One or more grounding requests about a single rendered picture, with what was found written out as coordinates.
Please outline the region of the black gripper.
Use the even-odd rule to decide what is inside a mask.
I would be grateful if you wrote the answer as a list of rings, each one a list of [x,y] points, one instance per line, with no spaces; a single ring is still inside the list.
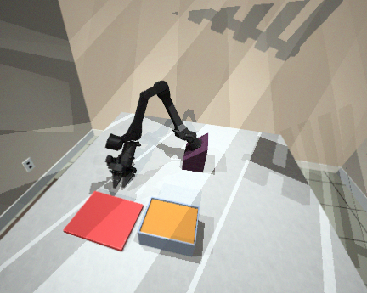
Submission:
[[[121,158],[118,164],[111,162],[108,165],[108,169],[111,169],[109,171],[112,174],[113,189],[116,188],[121,179],[122,179],[121,187],[124,188],[129,182],[129,180],[133,177],[134,175],[133,173],[136,173],[137,171],[136,167],[132,166],[133,160],[135,159],[133,154],[121,152],[119,156]]]

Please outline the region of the red lid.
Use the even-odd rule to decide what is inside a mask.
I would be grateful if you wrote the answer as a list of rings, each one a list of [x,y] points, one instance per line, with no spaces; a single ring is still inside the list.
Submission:
[[[63,231],[122,251],[143,208],[142,204],[94,191]]]

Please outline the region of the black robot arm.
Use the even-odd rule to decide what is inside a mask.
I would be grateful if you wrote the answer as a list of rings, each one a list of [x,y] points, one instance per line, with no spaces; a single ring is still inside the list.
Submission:
[[[163,102],[163,104],[165,105],[167,109],[169,116],[172,119],[172,122],[175,128],[173,129],[175,136],[184,141],[187,141],[188,144],[191,146],[191,151],[201,147],[201,139],[199,140],[197,138],[196,132],[190,131],[182,123],[178,115],[178,112],[171,100],[170,90],[169,90],[169,86],[167,82],[158,81],[154,84],[153,87],[140,93],[135,116],[134,116],[133,122],[131,123],[130,127],[127,130],[127,133],[125,133],[121,137],[110,133],[110,136],[108,137],[106,141],[106,145],[105,145],[106,149],[113,149],[113,150],[118,151],[122,148],[122,145],[124,143],[122,152],[134,155],[136,147],[141,146],[140,142],[137,140],[141,139],[141,136],[142,136],[142,122],[144,119],[144,113],[145,113],[145,110],[148,104],[148,100],[150,97],[153,97],[155,95],[157,95],[161,99],[161,101]],[[137,141],[137,142],[134,142],[134,141]],[[120,158],[121,157],[119,155],[116,158],[112,157],[112,155],[107,155],[104,162],[106,162],[107,166],[111,162],[118,164]]]

